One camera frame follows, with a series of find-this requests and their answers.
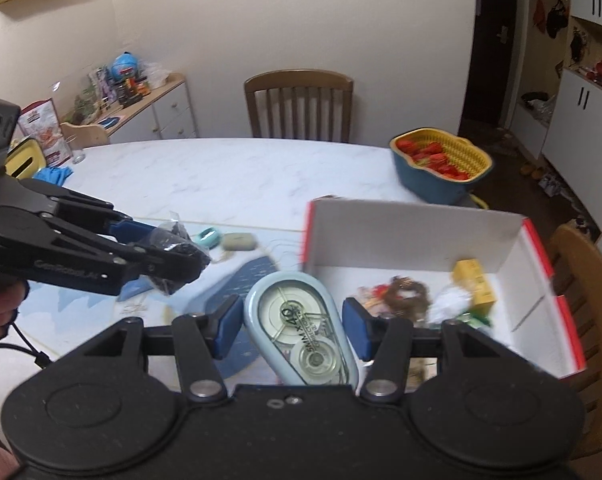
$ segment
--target correction tape reel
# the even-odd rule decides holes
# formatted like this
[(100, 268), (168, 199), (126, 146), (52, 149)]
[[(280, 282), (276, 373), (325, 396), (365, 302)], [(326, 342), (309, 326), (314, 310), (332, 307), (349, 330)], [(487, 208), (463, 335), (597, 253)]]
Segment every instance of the correction tape reel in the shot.
[(326, 288), (303, 272), (259, 280), (245, 301), (245, 325), (285, 384), (350, 384), (359, 374), (341, 319)]

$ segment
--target human hand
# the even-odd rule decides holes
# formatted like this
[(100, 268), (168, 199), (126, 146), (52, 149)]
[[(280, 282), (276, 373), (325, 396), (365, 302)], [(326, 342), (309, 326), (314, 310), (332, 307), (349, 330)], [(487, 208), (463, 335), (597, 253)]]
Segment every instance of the human hand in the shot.
[(0, 291), (0, 338), (5, 335), (5, 325), (14, 316), (14, 310), (25, 299), (26, 288), (23, 282), (17, 282)]

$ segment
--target yellow box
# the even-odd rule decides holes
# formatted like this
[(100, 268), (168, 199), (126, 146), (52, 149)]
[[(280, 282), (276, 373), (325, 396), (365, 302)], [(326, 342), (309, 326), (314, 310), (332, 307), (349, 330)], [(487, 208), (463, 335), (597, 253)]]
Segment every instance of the yellow box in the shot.
[(470, 311), (480, 316), (488, 316), (496, 297), (479, 260), (458, 261), (452, 270), (452, 280), (457, 285), (473, 291), (473, 306), (470, 307)]

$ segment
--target metal screw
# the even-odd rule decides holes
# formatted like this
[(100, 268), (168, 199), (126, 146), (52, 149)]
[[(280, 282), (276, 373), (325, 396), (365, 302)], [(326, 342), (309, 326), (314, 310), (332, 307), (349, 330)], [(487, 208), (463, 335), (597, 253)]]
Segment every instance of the metal screw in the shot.
[(265, 404), (268, 408), (272, 408), (273, 410), (282, 410), (286, 405), (281, 399), (270, 399)]
[(190, 384), (190, 393), (197, 397), (214, 397), (221, 392), (222, 386), (216, 381), (204, 379), (202, 381), (194, 381)]
[(375, 379), (366, 384), (368, 393), (375, 397), (386, 397), (396, 392), (398, 386), (387, 379)]
[(290, 395), (289, 397), (286, 397), (286, 402), (292, 406), (296, 406), (297, 404), (301, 404), (303, 399), (301, 397)]

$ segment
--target door handle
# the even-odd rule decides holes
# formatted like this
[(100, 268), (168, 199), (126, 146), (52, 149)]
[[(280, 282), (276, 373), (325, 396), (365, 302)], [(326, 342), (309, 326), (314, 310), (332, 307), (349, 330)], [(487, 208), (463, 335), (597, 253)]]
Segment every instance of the door handle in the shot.
[(502, 31), (497, 34), (497, 38), (499, 38), (503, 44), (508, 43), (508, 27), (502, 25)]

